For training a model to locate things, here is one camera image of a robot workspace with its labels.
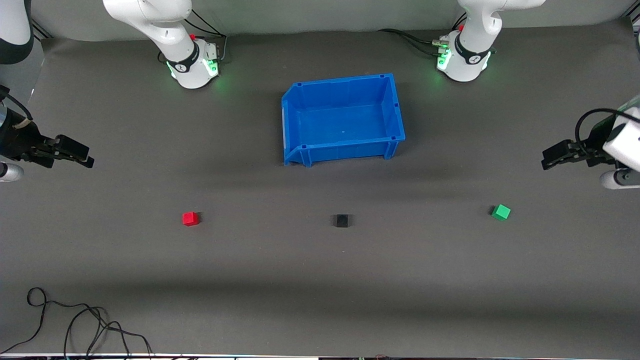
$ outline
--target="gray table surface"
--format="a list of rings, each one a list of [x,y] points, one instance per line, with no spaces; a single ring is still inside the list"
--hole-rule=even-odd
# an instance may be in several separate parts
[[[628,19],[495,46],[455,83],[393,34],[238,36],[221,77],[185,90],[150,41],[46,42],[29,107],[96,162],[25,164],[0,186],[2,347],[35,330],[24,297],[43,286],[156,352],[637,359],[640,192],[600,187],[607,167],[540,166],[585,111],[637,93]],[[282,165],[292,83],[384,72],[407,134],[395,158]],[[15,351],[60,352],[75,312],[50,308]],[[94,323],[77,326],[82,351]]]

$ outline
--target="red cube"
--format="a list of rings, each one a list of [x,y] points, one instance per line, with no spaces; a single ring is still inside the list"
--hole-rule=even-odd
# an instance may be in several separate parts
[[[200,223],[198,213],[190,211],[189,213],[182,214],[182,224],[186,226],[194,226]]]

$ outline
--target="green cube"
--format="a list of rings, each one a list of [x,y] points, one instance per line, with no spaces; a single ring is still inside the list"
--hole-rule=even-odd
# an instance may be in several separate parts
[[[509,217],[510,212],[511,209],[507,208],[505,205],[500,204],[496,206],[495,209],[493,209],[493,213],[491,214],[491,216],[500,221],[505,221]]]

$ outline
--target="black cable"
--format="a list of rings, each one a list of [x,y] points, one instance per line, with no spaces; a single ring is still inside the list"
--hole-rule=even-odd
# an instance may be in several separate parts
[[[640,6],[640,3],[637,3],[633,9],[629,10],[627,12],[627,16],[631,15],[638,8],[638,6]]]
[[[39,291],[42,294],[43,301],[42,301],[41,304],[35,304],[35,303],[33,303],[31,301],[31,296],[36,290]],[[125,335],[136,336],[136,337],[141,338],[145,342],[145,346],[147,348],[147,353],[149,354],[149,357],[151,356],[151,353],[153,353],[153,350],[151,349],[151,345],[149,344],[149,342],[147,341],[147,339],[144,336],[142,336],[140,334],[136,334],[136,333],[133,333],[133,332],[129,332],[129,331],[123,330],[122,326],[120,325],[119,322],[116,322],[116,321],[106,322],[105,318],[106,318],[107,311],[106,311],[106,309],[104,309],[101,306],[89,306],[88,304],[85,304],[84,302],[79,303],[79,304],[74,304],[74,305],[67,305],[67,304],[63,304],[63,303],[55,301],[55,300],[48,300],[47,299],[47,294],[44,291],[44,289],[38,288],[38,287],[31,288],[29,290],[29,292],[27,292],[27,304],[29,304],[30,306],[33,306],[33,307],[42,306],[42,312],[40,313],[40,323],[38,324],[38,329],[36,329],[36,331],[33,333],[33,335],[29,339],[27,339],[25,341],[21,341],[21,342],[19,342],[17,344],[14,344],[14,345],[10,346],[6,350],[0,352],[0,354],[8,352],[11,349],[13,349],[13,348],[15,348],[15,347],[17,347],[19,345],[28,343],[29,341],[33,340],[38,335],[38,333],[40,333],[40,330],[42,329],[42,324],[44,322],[44,314],[45,314],[45,311],[47,309],[47,305],[49,305],[49,304],[56,304],[56,305],[61,306],[61,307],[84,306],[84,309],[82,309],[78,314],[76,314],[73,317],[73,319],[71,319],[71,322],[69,323],[69,326],[67,327],[67,332],[65,333],[65,342],[64,342],[64,347],[63,347],[63,354],[64,354],[65,358],[67,358],[67,343],[68,343],[68,340],[69,340],[69,336],[71,334],[71,328],[73,328],[73,324],[76,321],[76,319],[78,319],[78,317],[80,317],[82,314],[84,314],[86,312],[89,312],[96,320],[98,320],[98,327],[96,329],[95,335],[94,335],[94,337],[92,339],[91,344],[89,345],[89,347],[87,348],[87,351],[86,351],[87,359],[89,358],[89,354],[91,354],[91,351],[93,350],[93,347],[98,342],[100,337],[103,334],[107,333],[108,331],[118,332],[120,334],[120,337],[122,339],[122,344],[123,344],[128,356],[131,355],[131,351],[129,350],[129,346],[127,345],[127,342],[126,342],[126,339],[125,339]]]
[[[453,26],[451,26],[452,30],[455,30],[458,27],[458,25],[460,25],[464,20],[467,19],[465,17],[466,14],[467,14],[467,12],[463,12],[462,15],[460,15],[460,17],[458,17],[458,20],[456,20],[456,22],[454,22]]]
[[[158,55],[156,56],[156,58],[158,59],[158,62],[161,64],[164,64],[164,61],[160,60],[160,55],[162,55],[162,51],[158,51]]]
[[[194,25],[191,21],[188,21],[187,19],[184,19],[184,20],[187,22],[187,24],[193,26],[194,28],[196,28],[196,29],[198,29],[200,31],[204,31],[207,34],[216,35],[217,37],[225,37],[225,35],[222,35],[222,34],[219,34],[219,33],[213,33],[212,31],[205,30],[205,29],[203,29],[203,28],[201,28],[201,27],[199,27],[197,25]]]
[[[42,31],[42,29],[41,29],[41,28],[39,28],[36,24],[33,24],[33,29],[35,29],[35,30],[36,30],[36,31],[38,31],[40,34],[42,34],[42,36],[43,36],[44,38],[49,38],[49,36],[48,36],[44,31]]]
[[[426,55],[430,55],[430,56],[439,56],[439,54],[432,53],[431,51],[426,51],[425,49],[419,47],[416,43],[413,42],[413,41],[415,41],[415,42],[417,42],[419,44],[431,45],[430,41],[423,40],[421,38],[417,38],[417,37],[405,32],[405,31],[401,31],[401,30],[398,30],[398,29],[380,29],[378,31],[382,31],[382,32],[385,32],[385,33],[398,34],[398,35],[400,35],[401,38],[405,39],[409,43],[409,45],[413,46],[414,48],[416,48],[416,50],[420,51],[421,53],[426,54]]]
[[[224,35],[223,33],[219,32],[218,29],[214,28],[213,26],[211,26],[211,24],[209,24],[205,19],[202,18],[202,16],[200,16],[198,13],[196,13],[195,10],[191,11],[194,15],[196,15],[200,20],[202,20],[202,22],[204,22],[205,24],[207,24],[207,26],[209,26],[211,29],[213,29],[213,31],[217,32],[221,37],[227,37],[226,35]]]
[[[39,23],[37,23],[37,21],[32,20],[32,21],[31,21],[31,23],[32,23],[34,26],[37,26],[37,27],[38,27],[38,31],[39,31],[39,32],[41,32],[41,33],[43,33],[43,34],[44,34],[44,36],[45,36],[46,38],[52,38],[52,37],[53,37],[53,35],[51,35],[51,33],[50,33],[50,32],[48,32],[48,31],[47,31],[47,30],[46,30],[42,25],[40,25]]]
[[[406,31],[402,31],[402,30],[398,30],[398,29],[380,29],[378,31],[382,31],[382,32],[385,32],[385,33],[398,34],[398,35],[400,35],[402,37],[409,38],[409,39],[411,39],[411,40],[413,40],[415,42],[419,42],[419,43],[425,44],[425,45],[431,45],[431,41],[423,40],[421,38],[415,37],[415,36],[407,33]]]
[[[423,49],[423,48],[419,47],[418,45],[414,44],[413,42],[411,42],[411,40],[409,40],[407,38],[404,38],[404,39],[409,43],[409,45],[411,45],[414,48],[416,48],[416,50],[420,51],[422,54],[427,54],[427,55],[436,56],[436,57],[439,56],[439,54],[432,53],[430,51],[426,51],[425,49]]]
[[[585,149],[584,145],[582,144],[582,140],[580,139],[580,127],[582,126],[582,123],[584,122],[584,120],[589,117],[589,115],[595,114],[595,113],[610,113],[610,114],[626,117],[631,121],[640,123],[640,119],[638,119],[637,117],[633,117],[628,113],[623,113],[620,110],[609,109],[609,108],[597,108],[597,109],[593,109],[585,112],[584,115],[581,116],[580,119],[578,119],[578,123],[576,123],[575,125],[575,142],[578,144],[578,147],[580,147],[580,150],[582,150],[584,154],[589,154],[589,152]]]
[[[11,96],[8,92],[5,92],[4,90],[0,89],[0,95],[6,97],[7,99],[11,100],[14,104],[16,104],[20,109],[22,109],[22,111],[24,112],[24,114],[27,116],[27,119],[29,120],[33,120],[33,117],[31,116],[31,113],[29,112],[29,110],[22,105],[22,103],[18,100],[16,100],[13,96]]]

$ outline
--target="blue storage bin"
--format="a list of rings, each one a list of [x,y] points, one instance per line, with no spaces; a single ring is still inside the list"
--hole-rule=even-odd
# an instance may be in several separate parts
[[[404,126],[392,74],[295,83],[282,97],[284,165],[396,153]]]

